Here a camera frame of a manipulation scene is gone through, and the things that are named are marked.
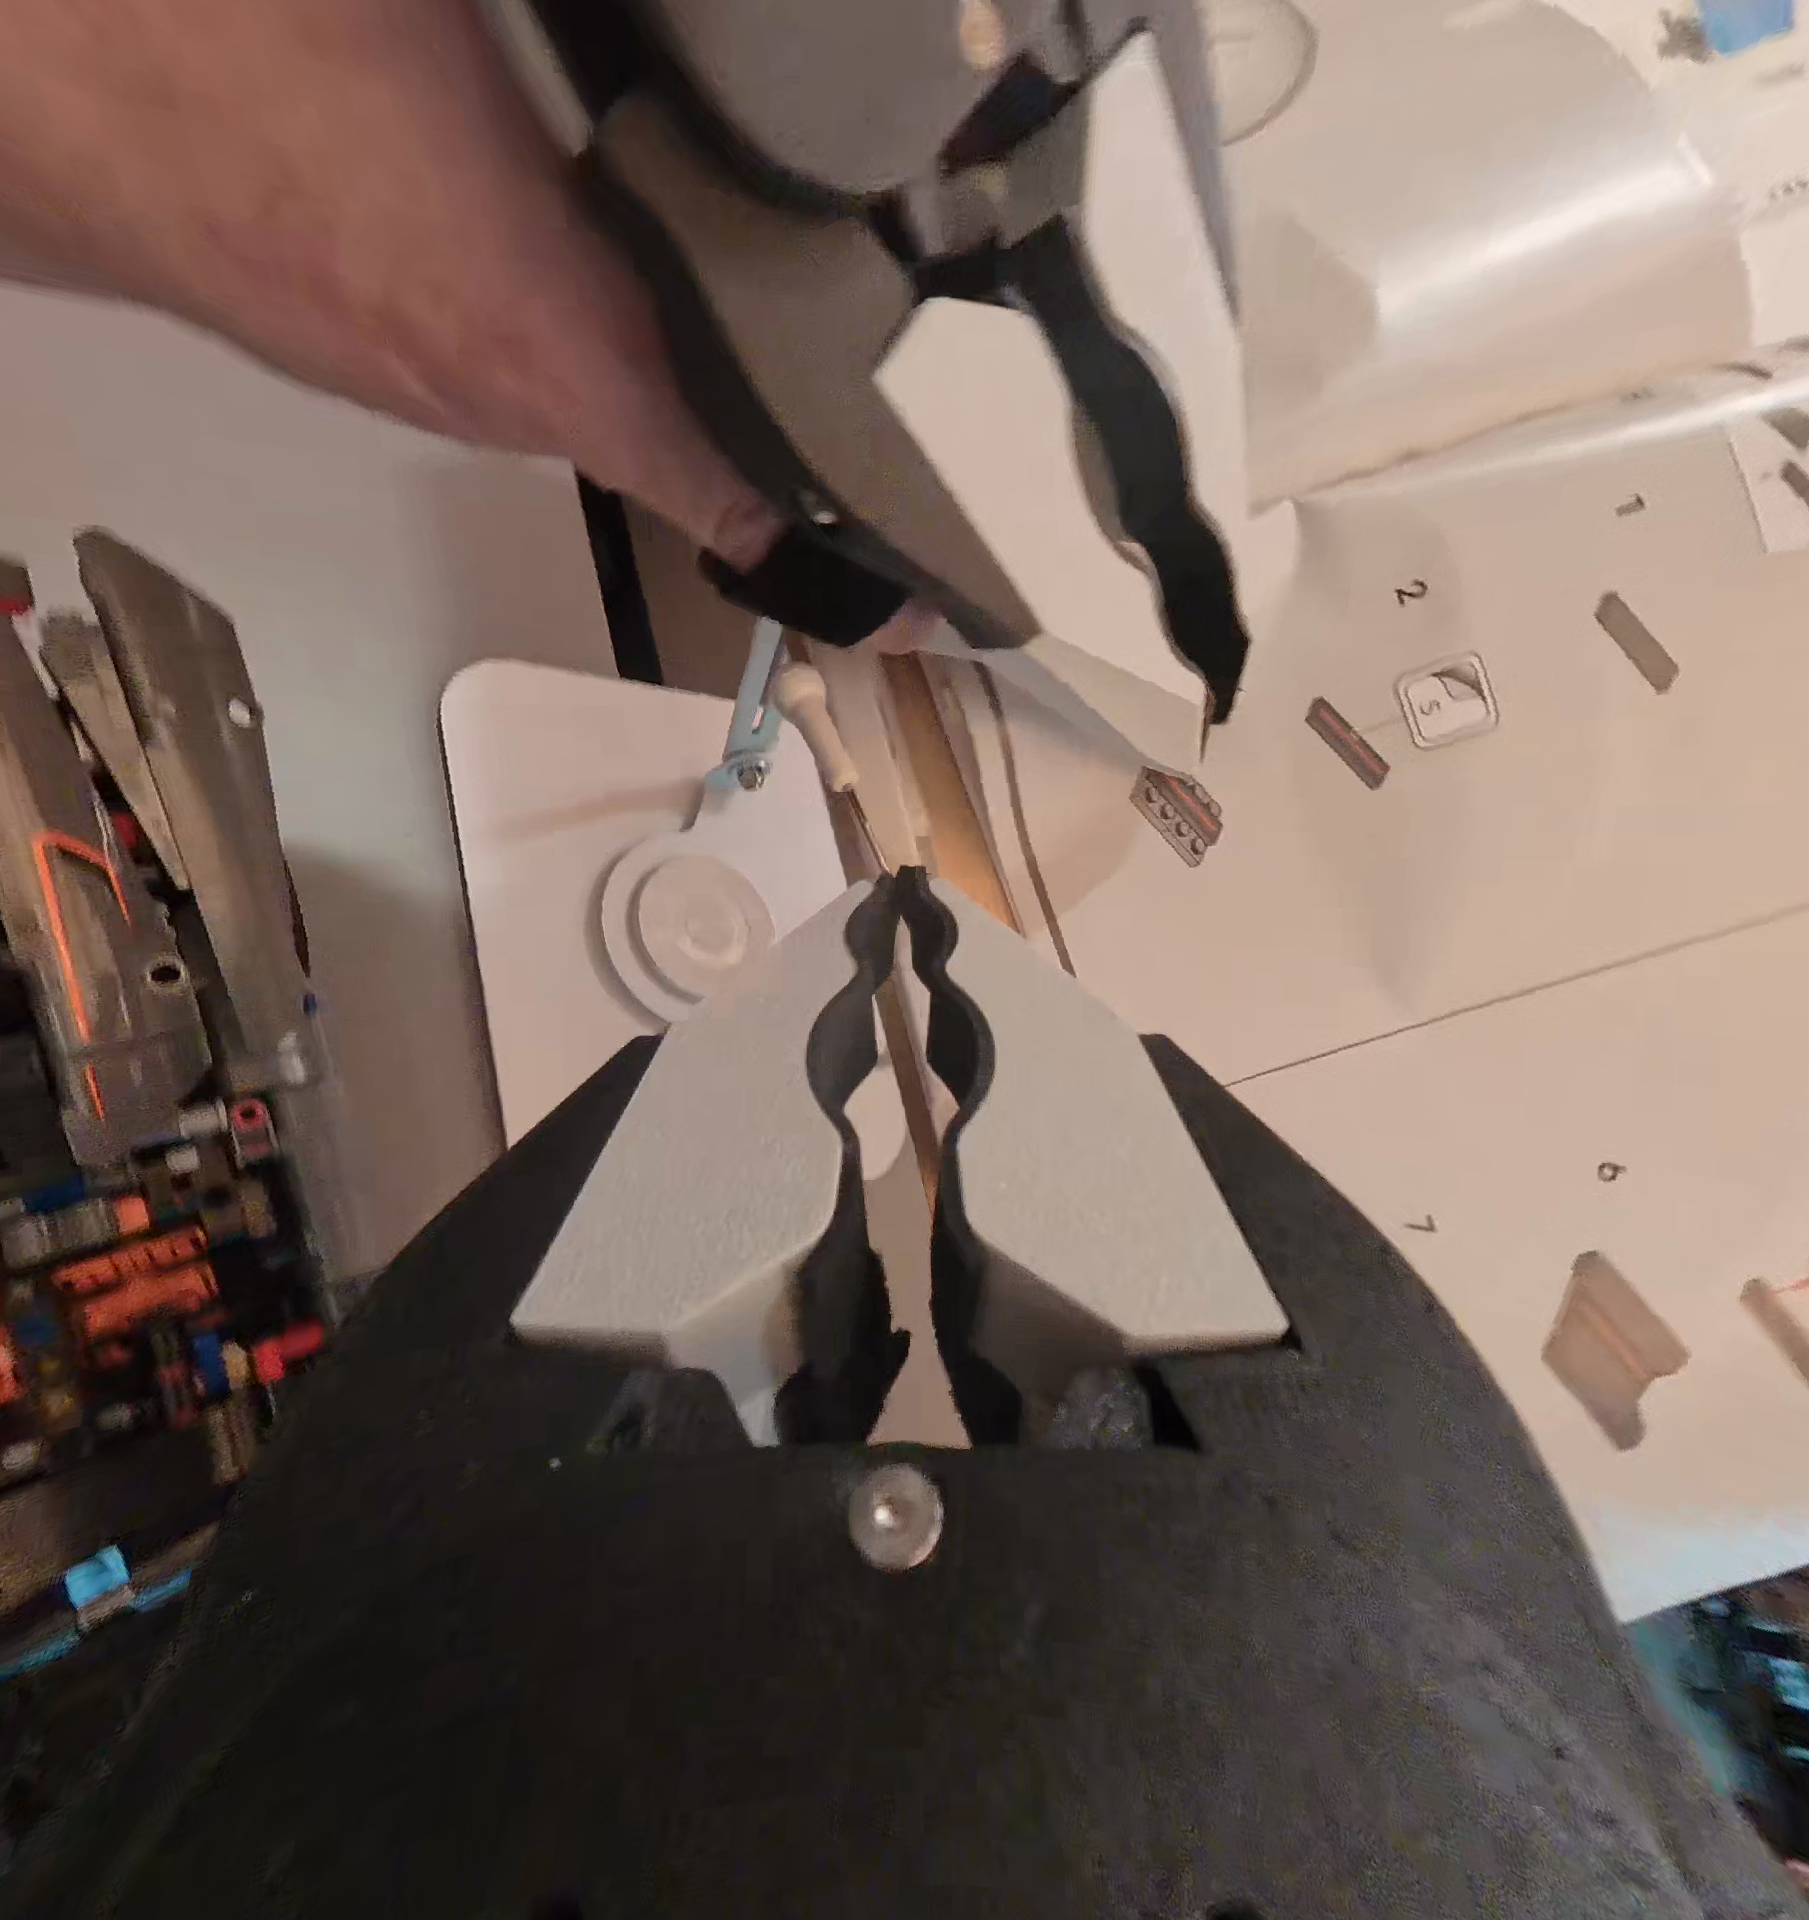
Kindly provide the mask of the lego instruction booklet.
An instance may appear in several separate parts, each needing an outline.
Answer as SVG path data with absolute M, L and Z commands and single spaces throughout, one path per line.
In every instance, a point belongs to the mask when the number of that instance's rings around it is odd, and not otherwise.
M 1809 6 L 1214 6 L 1257 658 L 954 729 L 1031 946 L 1445 1298 L 1633 1619 L 1809 1566 Z

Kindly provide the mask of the grey lego car model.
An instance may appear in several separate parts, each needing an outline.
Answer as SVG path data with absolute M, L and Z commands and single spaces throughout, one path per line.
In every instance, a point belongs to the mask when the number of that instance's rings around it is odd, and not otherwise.
M 0 557 L 0 1685 L 183 1595 L 332 1344 L 334 1077 L 227 614 Z

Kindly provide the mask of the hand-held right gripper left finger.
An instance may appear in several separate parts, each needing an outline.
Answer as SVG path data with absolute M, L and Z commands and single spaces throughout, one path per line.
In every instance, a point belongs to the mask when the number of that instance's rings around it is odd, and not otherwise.
M 876 1071 L 903 875 L 852 883 L 653 1047 L 511 1331 L 714 1375 L 759 1444 L 860 1444 L 909 1339 L 850 1101 Z

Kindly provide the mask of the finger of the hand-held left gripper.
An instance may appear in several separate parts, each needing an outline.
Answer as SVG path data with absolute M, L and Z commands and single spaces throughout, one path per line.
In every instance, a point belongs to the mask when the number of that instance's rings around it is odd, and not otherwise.
M 876 383 L 1035 618 L 1018 675 L 1146 759 L 1244 679 L 1244 354 L 1201 217 L 1053 217 L 1000 301 L 926 299 Z
M 1234 318 L 1241 313 L 1235 248 L 1223 176 L 1223 127 L 1213 86 L 1213 55 L 1199 3 L 1137 3 L 1137 18 L 1153 35 L 1170 95 L 1191 189 L 1197 194 L 1214 272 Z

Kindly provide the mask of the person's left hand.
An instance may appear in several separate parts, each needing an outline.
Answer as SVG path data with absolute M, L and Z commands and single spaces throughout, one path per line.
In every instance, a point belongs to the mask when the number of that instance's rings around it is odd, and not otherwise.
M 652 298 L 591 223 L 482 6 L 257 6 L 224 329 L 311 384 L 565 460 L 746 571 L 783 518 L 677 391 Z

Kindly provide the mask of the white and wooden book stand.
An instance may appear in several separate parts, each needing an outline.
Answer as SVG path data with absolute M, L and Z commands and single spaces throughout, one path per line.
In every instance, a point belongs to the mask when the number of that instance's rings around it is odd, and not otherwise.
M 847 882 L 803 736 L 766 783 L 718 755 L 732 710 L 684 690 L 487 658 L 443 694 L 465 903 L 506 1148 L 638 1039 L 691 1022 L 677 1095 L 746 1145 L 807 1102 L 807 1039 L 852 990 Z

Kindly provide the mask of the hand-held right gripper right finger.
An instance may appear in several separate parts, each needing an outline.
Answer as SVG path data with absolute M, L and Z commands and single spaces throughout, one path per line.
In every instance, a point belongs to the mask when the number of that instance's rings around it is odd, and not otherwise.
M 921 867 L 898 922 L 954 1097 L 931 1313 L 971 1444 L 1018 1444 L 1090 1371 L 1275 1349 L 1289 1317 L 1159 1064 L 1072 975 Z

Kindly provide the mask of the person's left forearm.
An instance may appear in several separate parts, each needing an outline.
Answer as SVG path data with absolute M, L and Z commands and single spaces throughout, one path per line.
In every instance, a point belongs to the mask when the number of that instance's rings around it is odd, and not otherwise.
M 191 272 L 201 6 L 0 3 L 0 281 L 220 330 Z

